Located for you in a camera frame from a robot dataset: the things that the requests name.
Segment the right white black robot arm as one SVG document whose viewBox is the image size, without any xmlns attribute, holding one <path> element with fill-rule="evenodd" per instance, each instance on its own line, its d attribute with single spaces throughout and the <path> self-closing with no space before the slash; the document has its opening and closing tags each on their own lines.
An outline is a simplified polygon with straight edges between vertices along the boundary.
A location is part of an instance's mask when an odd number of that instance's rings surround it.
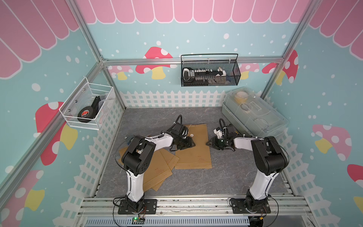
<svg viewBox="0 0 363 227">
<path fill-rule="evenodd" d="M 226 125 L 224 119 L 219 119 L 219 127 L 214 130 L 215 136 L 206 145 L 217 150 L 244 149 L 253 153 L 257 174 L 252 186 L 244 199 L 231 198 L 229 204 L 234 214 L 271 213 L 268 203 L 268 192 L 273 181 L 282 170 L 288 166 L 288 158 L 282 147 L 273 136 L 265 138 L 241 135 L 232 124 Z"/>
</svg>

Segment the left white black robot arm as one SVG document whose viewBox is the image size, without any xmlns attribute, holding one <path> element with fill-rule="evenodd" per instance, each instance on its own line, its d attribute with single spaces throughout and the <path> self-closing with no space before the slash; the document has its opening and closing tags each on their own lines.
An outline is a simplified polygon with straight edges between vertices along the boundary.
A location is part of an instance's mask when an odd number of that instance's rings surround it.
<svg viewBox="0 0 363 227">
<path fill-rule="evenodd" d="M 162 148 L 176 146 L 177 150 L 195 147 L 192 137 L 188 136 L 189 129 L 182 123 L 179 115 L 174 124 L 166 131 L 153 137 L 134 136 L 119 165 L 128 175 L 128 191 L 120 199 L 119 214 L 130 211 L 140 214 L 146 211 L 145 194 L 143 190 L 144 173 L 150 166 L 153 154 Z"/>
</svg>

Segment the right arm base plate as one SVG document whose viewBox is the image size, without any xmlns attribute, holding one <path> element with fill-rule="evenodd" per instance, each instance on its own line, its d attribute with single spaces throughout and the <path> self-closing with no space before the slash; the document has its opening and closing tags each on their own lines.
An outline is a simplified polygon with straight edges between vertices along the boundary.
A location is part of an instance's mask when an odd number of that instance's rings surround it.
<svg viewBox="0 0 363 227">
<path fill-rule="evenodd" d="M 231 198 L 229 200 L 234 214 L 270 214 L 271 209 L 267 198 L 263 200 L 255 200 L 252 197 L 246 198 Z"/>
</svg>

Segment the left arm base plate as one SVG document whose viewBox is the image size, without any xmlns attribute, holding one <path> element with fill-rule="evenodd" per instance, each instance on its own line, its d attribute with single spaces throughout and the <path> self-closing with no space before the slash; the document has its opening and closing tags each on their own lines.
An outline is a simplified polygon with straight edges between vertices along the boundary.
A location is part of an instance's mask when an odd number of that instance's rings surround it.
<svg viewBox="0 0 363 227">
<path fill-rule="evenodd" d="M 141 199 L 138 202 L 133 202 L 128 198 L 122 199 L 118 207 L 119 215 L 126 214 L 156 214 L 157 200 L 156 199 Z"/>
</svg>

